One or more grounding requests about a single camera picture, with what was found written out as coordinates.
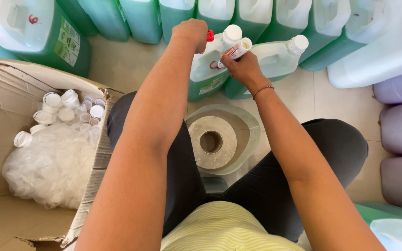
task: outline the braided bracelet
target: braided bracelet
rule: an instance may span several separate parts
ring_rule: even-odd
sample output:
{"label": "braided bracelet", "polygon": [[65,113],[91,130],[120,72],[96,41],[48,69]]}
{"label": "braided bracelet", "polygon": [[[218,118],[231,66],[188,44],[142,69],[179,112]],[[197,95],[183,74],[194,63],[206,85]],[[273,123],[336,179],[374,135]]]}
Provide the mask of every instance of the braided bracelet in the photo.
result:
{"label": "braided bracelet", "polygon": [[261,91],[261,90],[263,90],[263,89],[265,89],[265,88],[272,88],[272,89],[274,89],[274,87],[273,87],[272,85],[264,86],[264,87],[258,89],[258,91],[256,91],[256,92],[254,93],[254,95],[252,95],[252,99],[255,100],[255,95],[257,95],[257,93],[259,93],[259,91]]}

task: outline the green striped shirt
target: green striped shirt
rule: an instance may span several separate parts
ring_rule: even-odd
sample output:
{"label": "green striped shirt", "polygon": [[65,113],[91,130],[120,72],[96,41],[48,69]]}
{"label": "green striped shirt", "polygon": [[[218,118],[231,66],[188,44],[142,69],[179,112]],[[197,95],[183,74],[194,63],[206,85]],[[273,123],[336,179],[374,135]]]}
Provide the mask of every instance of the green striped shirt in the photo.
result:
{"label": "green striped shirt", "polygon": [[162,239],[161,251],[304,251],[266,232],[243,207],[214,201],[193,211]]}

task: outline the cardboard box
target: cardboard box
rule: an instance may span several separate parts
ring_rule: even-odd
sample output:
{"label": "cardboard box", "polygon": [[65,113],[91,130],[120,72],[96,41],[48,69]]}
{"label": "cardboard box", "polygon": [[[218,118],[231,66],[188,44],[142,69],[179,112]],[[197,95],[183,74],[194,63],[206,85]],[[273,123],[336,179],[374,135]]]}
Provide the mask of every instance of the cardboard box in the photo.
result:
{"label": "cardboard box", "polygon": [[[33,114],[47,92],[74,89],[81,100],[91,94],[106,101],[104,126],[83,200],[78,210],[46,209],[34,200],[14,197],[1,171],[19,131],[36,124]],[[64,248],[77,237],[108,166],[111,149],[106,120],[113,104],[122,96],[103,84],[42,65],[0,60],[0,251],[34,251],[30,241],[61,242]]]}

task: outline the person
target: person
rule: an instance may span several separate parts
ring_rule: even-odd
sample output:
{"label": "person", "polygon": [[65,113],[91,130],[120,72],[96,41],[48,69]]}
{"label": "person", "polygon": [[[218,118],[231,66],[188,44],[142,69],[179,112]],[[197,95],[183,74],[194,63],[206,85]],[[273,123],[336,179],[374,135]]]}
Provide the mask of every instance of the person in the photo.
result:
{"label": "person", "polygon": [[139,90],[113,106],[113,154],[75,250],[298,251],[305,230],[317,251],[384,251],[344,190],[367,157],[363,136],[334,119],[300,124],[250,51],[220,57],[254,94],[272,151],[223,195],[206,194],[183,120],[206,34],[202,20],[175,26]]}

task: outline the right hand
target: right hand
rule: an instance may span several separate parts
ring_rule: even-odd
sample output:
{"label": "right hand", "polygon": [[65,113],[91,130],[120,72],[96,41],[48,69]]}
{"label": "right hand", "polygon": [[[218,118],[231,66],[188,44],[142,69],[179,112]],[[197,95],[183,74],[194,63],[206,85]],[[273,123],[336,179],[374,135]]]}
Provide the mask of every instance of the right hand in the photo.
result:
{"label": "right hand", "polygon": [[193,45],[195,53],[203,53],[207,46],[207,23],[193,18],[182,21],[171,29],[171,40],[178,39]]}
{"label": "right hand", "polygon": [[227,71],[231,73],[233,79],[244,84],[251,93],[256,92],[259,88],[268,85],[268,79],[263,76],[255,54],[248,51],[238,61],[234,61],[225,51],[220,55],[221,62],[227,67]]}

